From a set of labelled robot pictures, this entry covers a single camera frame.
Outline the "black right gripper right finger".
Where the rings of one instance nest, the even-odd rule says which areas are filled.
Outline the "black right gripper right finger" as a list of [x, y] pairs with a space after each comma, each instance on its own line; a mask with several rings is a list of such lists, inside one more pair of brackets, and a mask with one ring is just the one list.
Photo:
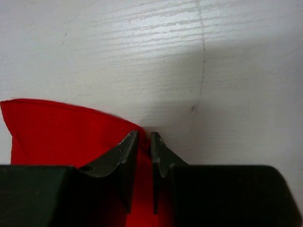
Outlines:
[[300, 227], [284, 177], [271, 166], [189, 165], [151, 134], [153, 205], [160, 227]]

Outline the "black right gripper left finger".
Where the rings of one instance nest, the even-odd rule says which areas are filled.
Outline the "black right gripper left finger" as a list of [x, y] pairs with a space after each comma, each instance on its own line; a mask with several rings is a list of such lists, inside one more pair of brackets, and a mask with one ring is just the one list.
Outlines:
[[138, 131], [79, 168], [2, 165], [3, 227], [124, 227], [131, 211]]

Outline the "red t shirt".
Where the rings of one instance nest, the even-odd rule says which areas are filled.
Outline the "red t shirt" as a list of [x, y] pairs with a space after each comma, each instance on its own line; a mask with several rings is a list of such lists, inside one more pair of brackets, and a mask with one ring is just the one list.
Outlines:
[[94, 109], [37, 99], [0, 104], [12, 136], [11, 164], [83, 166], [139, 132], [137, 168], [129, 227], [168, 227], [169, 216], [153, 212], [150, 139], [132, 122]]

